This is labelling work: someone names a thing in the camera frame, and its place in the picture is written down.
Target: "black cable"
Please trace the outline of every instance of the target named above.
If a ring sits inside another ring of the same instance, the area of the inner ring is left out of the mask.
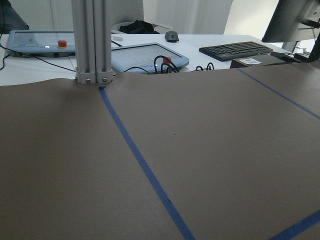
[[[159,55],[159,56],[156,56],[155,59],[154,59],[154,61],[153,61],[153,66],[154,66],[155,74],[158,74],[158,73],[157,73],[156,60],[157,60],[157,59],[160,59],[160,58],[167,60],[167,61],[172,65],[172,67],[176,70],[177,73],[180,72],[179,69],[177,68],[177,66],[176,66],[169,58],[167,58],[166,56]]]
[[[52,65],[52,66],[55,66],[55,67],[58,67],[58,68],[61,68],[61,69],[65,69],[65,70],[68,70],[68,71],[76,72],[75,70],[72,70],[72,69],[69,69],[69,68],[66,68],[66,67],[63,67],[63,66],[59,66],[59,65],[53,64],[53,63],[48,62],[48,61],[46,61],[46,60],[43,60],[43,59],[41,59],[41,58],[39,58],[39,57],[30,55],[30,54],[26,54],[26,53],[24,53],[24,52],[15,51],[15,50],[12,50],[12,49],[9,49],[9,48],[4,47],[4,46],[1,44],[1,38],[2,38],[2,35],[3,35],[4,31],[5,31],[5,25],[6,25],[6,16],[5,16],[5,11],[4,11],[4,1],[1,1],[1,10],[2,10],[3,26],[2,26],[2,30],[1,30],[1,34],[0,34],[0,48],[2,48],[2,49],[4,49],[4,50],[7,50],[7,51],[11,51],[11,52],[17,53],[17,54],[19,54],[19,55],[21,55],[21,56],[25,55],[25,56],[28,56],[28,57],[31,57],[31,58],[35,58],[35,59],[41,60],[41,61],[43,61],[43,62],[45,62],[45,63],[47,63],[47,64],[50,64],[50,65]],[[4,60],[5,60],[7,57],[8,57],[8,55],[5,56],[5,57],[2,59],[3,67],[0,68],[0,71],[1,71],[2,69],[4,69],[4,67],[5,67],[5,62],[4,62]]]
[[[214,64],[212,62],[209,62],[208,65],[206,66],[206,69],[207,70],[215,70],[215,66],[214,66]]]
[[[195,71],[203,71],[204,68],[202,66],[196,66]]]
[[[119,43],[117,43],[117,42],[115,42],[115,41],[112,41],[112,40],[111,40],[111,42],[112,42],[113,44],[117,45],[118,47],[122,47],[121,44],[119,44]]]
[[[212,62],[209,62],[206,68],[203,68],[202,66],[196,66],[194,71],[210,71],[215,70],[214,64]]]
[[[127,71],[129,71],[129,70],[131,70],[131,69],[141,69],[141,70],[145,71],[147,74],[151,74],[150,72],[148,72],[147,70],[145,70],[145,69],[143,69],[142,67],[139,67],[139,66],[130,67],[130,68],[128,68],[127,70],[124,70],[123,73],[124,73],[124,72],[127,72]]]
[[[169,70],[173,71],[174,73],[177,73],[177,71],[171,65],[164,62],[161,64],[161,73],[164,73],[164,66],[167,66],[167,69],[165,71],[166,74],[169,73]]]
[[[10,56],[10,54],[8,54],[8,55],[5,56],[4,58],[2,58],[2,67],[0,68],[0,71],[5,68],[5,59],[6,59],[7,57],[9,57],[9,56]]]

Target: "keyboard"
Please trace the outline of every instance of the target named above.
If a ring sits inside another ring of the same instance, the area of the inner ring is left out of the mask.
[[[236,42],[219,46],[200,47],[199,52],[219,61],[245,58],[260,53],[269,54],[273,49],[253,41]]]

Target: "white table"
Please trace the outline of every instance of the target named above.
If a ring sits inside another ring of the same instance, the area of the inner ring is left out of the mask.
[[[3,35],[1,38],[2,45],[6,45],[9,35]],[[212,34],[181,34],[179,42],[166,42],[163,34],[117,34],[117,37],[123,38],[118,41],[123,46],[159,43],[162,44],[190,59],[190,63],[182,71],[188,72],[196,69],[197,66],[206,67],[212,62],[215,69],[228,69],[231,61],[221,62],[199,52],[200,47],[222,45],[236,42],[254,41],[264,44],[277,52],[286,52],[284,49],[268,43],[262,43],[259,39],[249,35],[212,35]],[[0,59],[8,53],[0,49]],[[46,61],[65,67],[75,69],[77,60],[75,56],[62,58],[45,58]],[[42,62],[35,58],[8,57],[5,59],[5,68],[0,71],[0,86],[17,85],[25,83],[35,83],[39,81],[66,78],[74,79],[75,73],[69,70],[58,68]]]

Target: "red emergency stop button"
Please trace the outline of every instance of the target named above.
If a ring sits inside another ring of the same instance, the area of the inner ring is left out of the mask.
[[[58,41],[58,48],[60,49],[66,49],[68,46],[67,46],[67,41],[65,40],[59,40]]]

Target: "computer mouse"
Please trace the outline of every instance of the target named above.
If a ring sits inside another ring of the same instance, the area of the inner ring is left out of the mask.
[[[176,31],[167,31],[164,38],[167,42],[170,43],[175,43],[179,41],[178,33]]]

